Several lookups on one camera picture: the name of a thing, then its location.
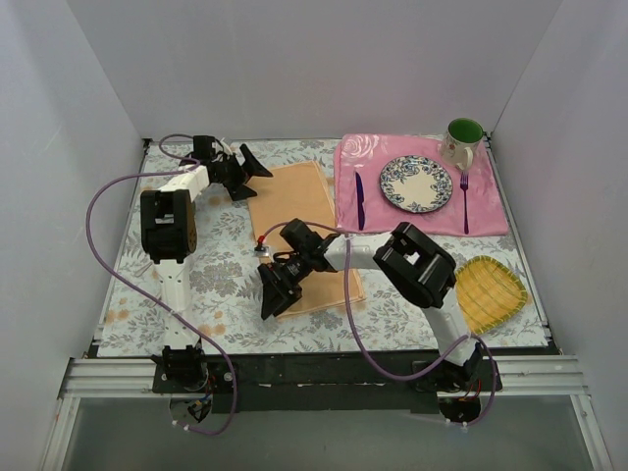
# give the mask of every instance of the mug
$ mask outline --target mug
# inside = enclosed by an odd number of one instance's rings
[[[482,140],[484,130],[473,120],[458,118],[449,123],[439,153],[443,160],[460,170],[467,170]]]

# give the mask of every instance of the floral tablecloth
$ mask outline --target floral tablecloth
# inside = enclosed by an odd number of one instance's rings
[[[334,149],[339,141],[260,140],[247,142],[267,167],[307,160],[318,161],[334,188]],[[185,154],[190,144],[168,146]],[[152,145],[144,172],[174,170],[178,162]],[[141,189],[158,188],[168,178],[146,178]],[[190,284],[201,331],[228,353],[284,353],[354,351],[355,340],[343,307],[284,320],[262,321],[258,259],[252,256],[253,236],[246,202],[232,203],[219,185],[211,185],[195,201],[198,247]],[[139,199],[133,206],[119,271],[149,292],[160,285],[141,248]],[[494,257],[512,270],[529,290],[527,275],[512,234],[464,238],[434,236],[458,266],[477,255]],[[379,271],[360,271],[367,299],[354,305],[358,331],[374,350],[436,348],[436,340],[422,312],[405,301]],[[144,356],[163,347],[165,312],[125,285],[115,282],[109,299],[98,356]],[[483,335],[489,346],[545,346],[547,341],[535,303],[530,302],[511,320]]]

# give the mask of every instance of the fork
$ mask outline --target fork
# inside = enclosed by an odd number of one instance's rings
[[[467,217],[467,189],[469,189],[469,174],[466,170],[462,171],[462,177],[460,177],[460,189],[464,192],[464,233],[469,234],[469,218]]]

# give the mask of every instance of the pink placemat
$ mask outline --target pink placemat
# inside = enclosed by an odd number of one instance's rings
[[[484,143],[480,143],[469,169],[468,235],[464,233],[464,196],[460,189],[460,171],[443,162],[438,152],[440,143],[439,140],[410,135],[346,135],[334,154],[338,227],[360,232],[355,190],[357,172],[364,188],[363,232],[391,231],[399,223],[409,222],[425,233],[444,236],[507,234],[508,223]],[[453,195],[443,208],[432,213],[414,214],[396,208],[384,197],[380,189],[380,173],[390,160],[404,155],[422,155],[436,160],[449,172],[453,182]]]

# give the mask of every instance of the blue knife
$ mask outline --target blue knife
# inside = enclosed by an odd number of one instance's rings
[[[362,231],[366,215],[364,214],[364,187],[360,174],[355,172],[355,191],[357,192],[357,228]]]

